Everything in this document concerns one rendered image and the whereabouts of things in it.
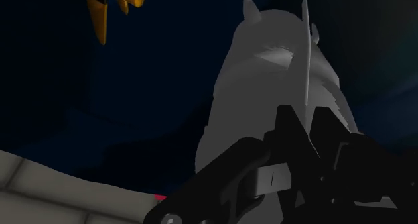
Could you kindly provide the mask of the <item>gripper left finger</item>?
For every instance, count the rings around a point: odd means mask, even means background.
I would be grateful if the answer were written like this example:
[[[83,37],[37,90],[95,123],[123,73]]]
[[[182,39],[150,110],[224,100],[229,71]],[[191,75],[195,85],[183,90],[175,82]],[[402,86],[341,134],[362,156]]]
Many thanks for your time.
[[[274,130],[262,140],[238,140],[152,208],[143,224],[238,224],[271,193],[285,206],[295,206],[297,191],[318,204],[318,162],[293,108],[280,105]]]

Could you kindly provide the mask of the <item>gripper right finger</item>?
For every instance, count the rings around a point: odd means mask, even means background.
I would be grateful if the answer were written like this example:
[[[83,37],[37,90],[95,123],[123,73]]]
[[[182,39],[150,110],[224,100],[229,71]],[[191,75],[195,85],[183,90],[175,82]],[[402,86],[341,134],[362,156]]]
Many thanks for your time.
[[[313,131],[294,117],[293,176],[305,202],[293,224],[418,224],[418,153],[398,157],[350,133],[327,107]]]

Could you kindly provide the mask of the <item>grey finned animal figure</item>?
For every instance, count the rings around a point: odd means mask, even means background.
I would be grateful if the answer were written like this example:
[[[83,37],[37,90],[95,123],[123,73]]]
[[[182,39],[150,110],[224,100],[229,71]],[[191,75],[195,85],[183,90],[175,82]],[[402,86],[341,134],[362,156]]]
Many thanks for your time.
[[[253,0],[243,0],[243,17],[214,85],[208,125],[196,151],[196,171],[240,138],[262,139],[274,128],[281,104],[293,106],[305,131],[289,133],[291,143],[277,149],[295,149],[301,164],[309,164],[314,153],[307,137],[316,107],[330,108],[348,131],[357,131],[338,75],[318,47],[319,33],[309,20],[307,0],[301,16],[261,11]]]

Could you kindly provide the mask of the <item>dark blue sofa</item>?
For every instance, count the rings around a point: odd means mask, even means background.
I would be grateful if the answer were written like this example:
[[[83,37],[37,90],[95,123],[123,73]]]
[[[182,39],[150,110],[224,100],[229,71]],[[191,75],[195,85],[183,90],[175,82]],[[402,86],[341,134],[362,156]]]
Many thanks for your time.
[[[254,0],[301,14],[302,0]],[[418,146],[418,0],[308,0],[361,132]],[[169,194],[193,172],[242,0],[0,0],[0,149],[60,172]]]

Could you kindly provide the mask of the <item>yellow angular figure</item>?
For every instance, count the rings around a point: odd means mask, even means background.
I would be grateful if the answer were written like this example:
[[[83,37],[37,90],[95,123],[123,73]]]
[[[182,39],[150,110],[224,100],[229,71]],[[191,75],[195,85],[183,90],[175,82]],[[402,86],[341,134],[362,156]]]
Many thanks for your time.
[[[141,7],[144,0],[116,0],[121,11],[128,15],[129,5]],[[108,0],[86,0],[95,34],[102,45],[107,41]]]

